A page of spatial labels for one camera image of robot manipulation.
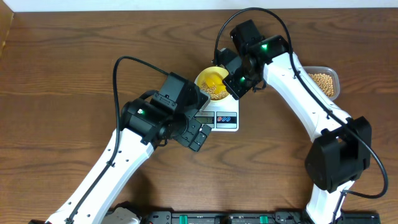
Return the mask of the yellow plastic measuring scoop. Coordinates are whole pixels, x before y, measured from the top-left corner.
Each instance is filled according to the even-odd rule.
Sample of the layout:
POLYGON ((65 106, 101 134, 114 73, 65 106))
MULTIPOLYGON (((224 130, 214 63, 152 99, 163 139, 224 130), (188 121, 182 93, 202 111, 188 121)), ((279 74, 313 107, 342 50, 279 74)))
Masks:
POLYGON ((205 77, 206 85, 213 90, 214 94, 219 94, 226 90, 223 79, 217 73, 210 73, 205 77))

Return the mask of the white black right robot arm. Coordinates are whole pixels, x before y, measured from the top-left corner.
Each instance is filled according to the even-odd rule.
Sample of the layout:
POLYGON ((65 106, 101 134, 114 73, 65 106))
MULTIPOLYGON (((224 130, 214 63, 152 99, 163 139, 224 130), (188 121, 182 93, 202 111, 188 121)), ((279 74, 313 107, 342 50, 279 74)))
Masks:
POLYGON ((228 71, 223 83, 235 100, 259 82, 273 87, 302 122, 312 146, 305 168, 313 181, 305 208, 311 223, 341 219, 341 206, 355 180, 370 165, 371 125, 336 106, 304 70, 291 40, 264 37, 252 20, 230 32, 236 47, 215 52, 215 65, 228 71))

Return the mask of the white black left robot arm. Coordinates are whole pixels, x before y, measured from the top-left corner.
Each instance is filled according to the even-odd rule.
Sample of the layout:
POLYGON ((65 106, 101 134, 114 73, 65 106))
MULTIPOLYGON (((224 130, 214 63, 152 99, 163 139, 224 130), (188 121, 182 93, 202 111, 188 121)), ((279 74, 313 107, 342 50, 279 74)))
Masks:
POLYGON ((174 139, 199 151, 211 128, 194 116, 210 100, 195 83, 170 73, 160 90, 127 102, 101 157, 46 223, 101 223, 127 181, 158 147, 174 139))

